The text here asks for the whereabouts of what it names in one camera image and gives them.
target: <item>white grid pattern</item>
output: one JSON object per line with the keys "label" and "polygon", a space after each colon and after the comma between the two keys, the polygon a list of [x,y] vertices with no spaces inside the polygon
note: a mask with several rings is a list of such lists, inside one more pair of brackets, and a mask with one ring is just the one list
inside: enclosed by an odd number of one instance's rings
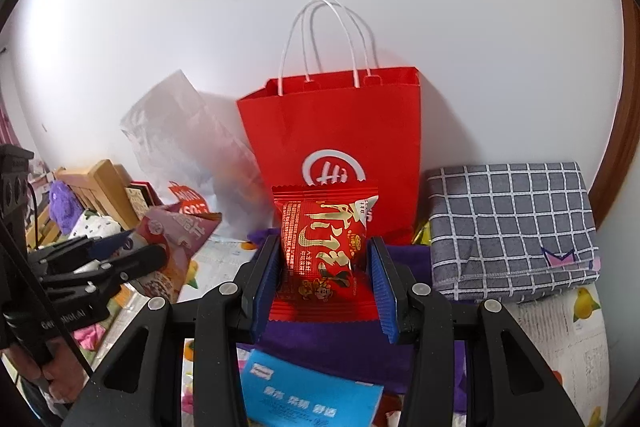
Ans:
{"label": "white grid pattern", "polygon": [[[558,164],[560,168],[549,168],[549,164],[536,164],[535,168],[532,168],[532,164],[514,164],[506,165],[506,169],[497,168],[496,166],[482,166],[478,167],[462,167],[456,169],[440,169],[437,174],[431,175],[427,178],[428,183],[431,185],[430,198],[441,198],[442,201],[435,200],[435,206],[432,209],[430,220],[432,222],[431,233],[433,234],[431,242],[431,258],[432,258],[432,274],[433,285],[439,291],[446,295],[453,295],[454,299],[458,298],[474,298],[481,299],[488,296],[505,296],[510,299],[530,299],[537,298],[548,293],[556,293],[562,288],[568,288],[578,284],[585,284],[593,282],[597,279],[598,273],[591,270],[593,266],[591,263],[596,257],[597,247],[594,246],[591,234],[594,233],[594,227],[587,227],[585,215],[591,214],[591,209],[585,207],[585,201],[587,190],[584,188],[584,181],[580,174],[580,169],[574,163],[571,164]],[[514,188],[514,175],[524,174],[525,178],[519,177],[520,187]],[[534,185],[539,184],[542,179],[537,176],[536,181],[532,174],[542,174],[543,179],[546,180],[546,190],[534,190]],[[562,188],[552,188],[552,176],[550,174],[560,174],[560,176],[554,176],[554,182],[557,184],[562,180]],[[502,187],[494,186],[494,177],[497,182],[502,184]],[[577,188],[568,188],[568,175],[573,178],[574,184],[577,182]],[[474,184],[472,181],[475,176],[480,176],[478,182]],[[447,187],[447,180],[456,178],[457,184],[455,185],[456,194],[449,194]],[[523,190],[523,181],[528,182],[528,190]],[[536,198],[535,195],[542,194],[548,198],[548,211],[536,210]],[[558,200],[554,203],[553,194],[562,194],[564,196],[565,209],[556,209]],[[580,208],[577,208],[577,201],[574,204],[574,208],[571,208],[569,194],[577,194],[580,200]],[[518,212],[516,207],[516,198],[519,196],[526,196],[528,200],[519,198],[520,203],[525,203],[526,206],[531,207],[531,212],[523,211],[520,208],[521,213]],[[511,212],[507,212],[504,208],[498,212],[495,198],[506,197],[511,202]],[[491,213],[485,209],[485,212],[476,212],[474,207],[474,200],[476,198],[486,198],[491,204]],[[452,201],[453,200],[466,200],[468,202],[469,214],[453,213]],[[466,212],[466,208],[459,209],[460,212]],[[575,214],[580,213],[582,218],[582,230],[575,230],[574,217]],[[544,223],[544,229],[541,227],[540,217],[548,216]],[[493,225],[489,225],[486,222],[486,218],[494,218],[495,230],[497,233],[485,232],[485,227],[493,228]],[[515,225],[517,233],[512,229],[504,229],[501,223],[502,218],[508,218],[510,223],[507,226],[513,227]],[[533,230],[522,231],[521,219],[529,218],[527,223],[528,227],[532,227],[535,224],[535,233]],[[450,233],[440,233],[435,226],[434,219],[445,219],[448,221]],[[479,227],[479,218],[483,219],[483,227]],[[558,219],[564,221],[568,220],[568,230],[566,230],[566,223],[564,223],[564,230],[558,232],[559,223]],[[473,222],[473,235],[465,235],[462,233],[462,228],[467,223],[467,227],[470,231],[470,223]],[[587,241],[585,243],[582,239],[583,245],[578,248],[576,236],[586,236]],[[548,251],[562,255],[566,253],[568,247],[566,243],[560,241],[561,237],[570,238],[574,251],[574,263],[559,266],[550,267],[546,263],[546,256],[544,255],[542,248],[546,248]],[[518,238],[522,251],[522,255],[519,252],[510,252],[506,245],[505,239]],[[544,238],[554,238],[557,247],[552,247],[549,243],[544,243]],[[497,242],[494,241],[492,245],[484,245],[484,248],[488,248],[488,251],[483,251],[483,239],[498,239],[500,247],[497,246]],[[466,240],[473,242],[478,248],[478,255],[473,255],[468,248],[465,251],[465,256],[461,257],[459,240]],[[545,265],[542,267],[534,267],[532,265],[533,260],[537,261],[537,266],[540,265],[540,259],[545,260]],[[512,262],[519,262],[520,266],[516,269],[512,266]],[[527,267],[522,269],[522,261],[526,261]],[[495,263],[500,263],[500,268],[495,270]],[[445,267],[447,265],[454,264],[456,266],[457,276],[452,277],[439,277],[438,268]],[[522,285],[522,278],[529,279],[529,284]],[[543,282],[536,278],[550,279],[550,282]]]}

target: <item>red paper bag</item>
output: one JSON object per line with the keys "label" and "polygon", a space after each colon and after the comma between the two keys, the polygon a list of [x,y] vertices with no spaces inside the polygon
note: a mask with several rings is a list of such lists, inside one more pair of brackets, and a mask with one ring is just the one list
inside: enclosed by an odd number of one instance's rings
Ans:
{"label": "red paper bag", "polygon": [[[353,71],[283,78],[293,30],[319,2],[335,13],[347,35]],[[300,10],[280,77],[238,101],[244,128],[268,187],[373,180],[380,199],[367,232],[390,244],[409,244],[420,171],[419,73],[412,67],[369,69],[362,31],[344,9],[365,49],[366,69],[358,70],[351,37],[332,3],[342,7],[335,0],[312,0]]]}

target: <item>purple plush toy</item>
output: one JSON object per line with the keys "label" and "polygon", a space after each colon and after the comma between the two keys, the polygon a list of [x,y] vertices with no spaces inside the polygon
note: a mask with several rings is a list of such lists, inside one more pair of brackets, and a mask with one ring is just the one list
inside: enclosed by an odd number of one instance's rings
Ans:
{"label": "purple plush toy", "polygon": [[56,222],[64,235],[71,233],[82,211],[78,198],[65,182],[52,182],[49,192],[49,217]]}

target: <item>white rope handle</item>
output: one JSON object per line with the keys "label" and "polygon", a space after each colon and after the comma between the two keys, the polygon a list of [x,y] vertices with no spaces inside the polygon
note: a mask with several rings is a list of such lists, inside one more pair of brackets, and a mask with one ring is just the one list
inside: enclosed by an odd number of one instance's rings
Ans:
{"label": "white rope handle", "polygon": [[[335,9],[335,7],[327,0],[311,0],[308,3],[306,3],[304,5],[304,7],[302,8],[302,10],[300,10],[298,12],[298,14],[296,15],[296,17],[293,19],[293,24],[291,25],[291,29],[289,31],[289,37],[287,38],[287,42],[284,45],[284,48],[282,49],[282,57],[280,58],[280,72],[278,74],[278,95],[282,96],[284,94],[284,90],[282,87],[282,77],[284,74],[284,64],[285,61],[287,60],[287,52],[289,51],[289,46],[291,44],[291,38],[293,36],[293,31],[296,29],[296,25],[298,24],[298,20],[300,19],[300,17],[304,18],[304,15],[306,14],[306,10],[314,5],[317,4],[319,2],[323,2],[325,3],[332,12],[334,12],[335,16],[338,17],[338,20],[340,21],[340,26],[342,26],[342,29],[344,30],[344,34],[347,37],[347,41],[349,42],[349,48],[350,48],[350,52],[351,52],[351,64],[353,67],[353,85],[355,87],[360,87],[360,79],[358,78],[358,68],[356,66],[356,57],[355,57],[355,51],[353,49],[353,42],[351,41],[351,35],[349,34],[349,31],[347,30],[347,27],[344,25],[344,21],[342,20],[342,17],[340,17],[340,14],[337,12],[337,10]],[[306,73],[306,78],[307,80],[310,80],[309,76],[308,76],[308,71],[306,70],[306,58],[305,58],[305,73]]]}
{"label": "white rope handle", "polygon": [[[316,1],[327,3],[327,0],[316,0]],[[351,12],[345,8],[344,4],[342,4],[338,0],[329,0],[329,1],[331,1],[333,4],[336,4],[340,8],[342,8],[342,11],[347,14],[349,19],[351,19],[351,22],[353,23],[353,25],[356,26],[358,34],[360,35],[360,41],[362,42],[362,52],[364,53],[364,65],[365,65],[365,69],[367,70],[367,76],[371,76],[371,69],[369,68],[369,55],[367,55],[367,43],[364,40],[364,35],[362,33],[362,29],[360,28],[360,25],[356,22],[356,19],[353,17]],[[302,38],[302,60],[305,65],[305,76],[306,76],[307,82],[311,81],[311,78],[309,77],[309,67],[306,61],[306,42],[305,42],[305,18],[306,18],[305,16],[309,8],[311,8],[311,6],[308,6],[306,8],[305,13],[302,14],[302,20],[300,21],[300,36]]]}

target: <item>red and white package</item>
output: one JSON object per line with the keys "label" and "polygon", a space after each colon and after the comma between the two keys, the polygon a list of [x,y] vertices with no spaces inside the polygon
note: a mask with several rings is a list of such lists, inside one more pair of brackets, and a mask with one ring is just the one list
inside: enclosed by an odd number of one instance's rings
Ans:
{"label": "red and white package", "polygon": [[274,187],[286,267],[270,320],[378,319],[366,269],[367,218],[378,189],[357,184]]}
{"label": "red and white package", "polygon": [[164,297],[174,303],[185,282],[189,261],[220,224],[215,219],[203,219],[177,212],[179,204],[152,206],[131,232],[118,254],[129,253],[146,245],[162,245],[167,263],[161,270],[151,272],[132,281],[132,285],[147,297]]}

